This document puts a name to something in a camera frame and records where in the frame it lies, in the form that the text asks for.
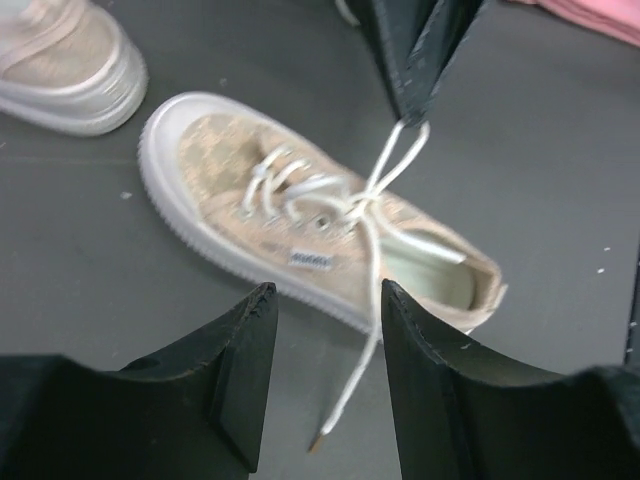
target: white rubber sole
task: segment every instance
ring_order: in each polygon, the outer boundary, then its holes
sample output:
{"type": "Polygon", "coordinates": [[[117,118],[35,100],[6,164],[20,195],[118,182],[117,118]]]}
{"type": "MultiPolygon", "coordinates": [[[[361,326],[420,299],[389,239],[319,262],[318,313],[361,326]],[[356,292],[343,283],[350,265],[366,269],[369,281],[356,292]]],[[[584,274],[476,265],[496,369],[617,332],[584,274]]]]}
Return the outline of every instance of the white rubber sole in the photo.
{"type": "Polygon", "coordinates": [[[32,97],[28,88],[3,85],[0,80],[0,111],[75,136],[102,135],[129,120],[144,100],[147,68],[140,52],[111,22],[121,44],[96,78],[58,91],[32,89],[32,97]]]}
{"type": "Polygon", "coordinates": [[[253,283],[275,282],[278,292],[369,333],[371,319],[367,314],[329,292],[275,270],[228,242],[202,220],[182,180],[176,152],[185,129],[197,119],[215,113],[241,114],[307,142],[275,120],[226,97],[199,92],[178,95],[161,105],[147,121],[138,150],[143,183],[159,214],[191,249],[222,269],[253,283]]]}

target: pink fabric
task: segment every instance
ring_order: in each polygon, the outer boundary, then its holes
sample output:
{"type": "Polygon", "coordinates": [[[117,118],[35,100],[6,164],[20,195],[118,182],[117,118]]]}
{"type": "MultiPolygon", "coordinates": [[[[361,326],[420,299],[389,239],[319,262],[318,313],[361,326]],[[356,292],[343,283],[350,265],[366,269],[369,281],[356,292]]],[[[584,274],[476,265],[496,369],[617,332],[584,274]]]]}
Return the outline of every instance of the pink fabric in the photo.
{"type": "Polygon", "coordinates": [[[511,0],[640,47],[640,0],[511,0]]]}

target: shoe insole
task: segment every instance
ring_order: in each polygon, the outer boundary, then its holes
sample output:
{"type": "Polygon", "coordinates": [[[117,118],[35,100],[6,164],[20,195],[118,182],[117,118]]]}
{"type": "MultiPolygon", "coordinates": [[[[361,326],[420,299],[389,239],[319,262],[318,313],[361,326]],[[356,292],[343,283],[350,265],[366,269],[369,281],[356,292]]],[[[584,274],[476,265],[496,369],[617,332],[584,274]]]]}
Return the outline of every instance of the shoe insole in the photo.
{"type": "MultiPolygon", "coordinates": [[[[408,232],[414,238],[442,243],[424,232],[408,232]]],[[[382,259],[398,282],[412,296],[429,298],[460,310],[468,310],[474,300],[475,278],[465,264],[454,264],[427,255],[395,238],[381,239],[382,259]]]]}

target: beige patterned upper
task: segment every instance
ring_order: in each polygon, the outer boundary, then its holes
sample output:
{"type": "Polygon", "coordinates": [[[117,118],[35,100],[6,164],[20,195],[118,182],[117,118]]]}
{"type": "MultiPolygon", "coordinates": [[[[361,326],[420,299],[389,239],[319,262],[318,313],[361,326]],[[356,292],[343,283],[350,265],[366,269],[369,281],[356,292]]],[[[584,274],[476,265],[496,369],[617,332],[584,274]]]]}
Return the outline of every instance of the beige patterned upper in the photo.
{"type": "MultiPolygon", "coordinates": [[[[256,196],[255,214],[247,218],[240,204],[252,178],[252,169],[276,147],[287,145],[292,153],[280,156],[273,164],[277,172],[292,160],[305,158],[310,167],[296,170],[285,185],[273,195],[274,206],[284,203],[287,186],[312,175],[343,175],[349,178],[352,192],[364,188],[365,182],[353,172],[331,160],[310,143],[283,135],[267,124],[239,116],[205,116],[190,125],[179,147],[180,169],[184,181],[200,207],[207,224],[218,234],[273,268],[293,273],[301,282],[334,293],[348,302],[368,308],[369,252],[366,237],[357,227],[345,233],[337,223],[320,229],[314,219],[331,215],[331,210],[317,203],[300,200],[299,211],[305,221],[294,224],[288,216],[268,219],[256,196]],[[292,249],[315,252],[332,258],[327,271],[304,269],[289,265],[292,249]]],[[[422,298],[420,302],[434,315],[460,325],[475,325],[486,320],[497,308],[504,287],[498,266],[477,251],[448,227],[435,221],[408,202],[385,192],[382,212],[397,228],[406,231],[426,231],[444,244],[469,255],[465,262],[474,271],[476,293],[470,311],[459,311],[447,305],[422,298]]],[[[382,278],[393,278],[383,266],[382,278]]]]}

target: shoe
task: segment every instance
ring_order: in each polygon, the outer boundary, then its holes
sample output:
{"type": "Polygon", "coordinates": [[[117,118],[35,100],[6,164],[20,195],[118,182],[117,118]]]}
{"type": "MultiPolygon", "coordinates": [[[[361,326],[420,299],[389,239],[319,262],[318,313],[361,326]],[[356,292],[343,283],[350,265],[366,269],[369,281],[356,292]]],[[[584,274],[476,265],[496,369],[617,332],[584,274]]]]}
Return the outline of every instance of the shoe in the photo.
{"type": "Polygon", "coordinates": [[[32,0],[0,16],[0,111],[79,136],[107,133],[138,109],[147,87],[140,52],[86,0],[32,0]]]}
{"type": "Polygon", "coordinates": [[[144,184],[195,251],[369,335],[334,412],[335,426],[381,340],[380,285],[392,279],[463,332],[486,321],[505,291],[498,266],[446,226],[386,191],[427,141],[381,172],[398,124],[368,180],[251,108],[208,93],[163,104],[140,141],[144,184]]]}

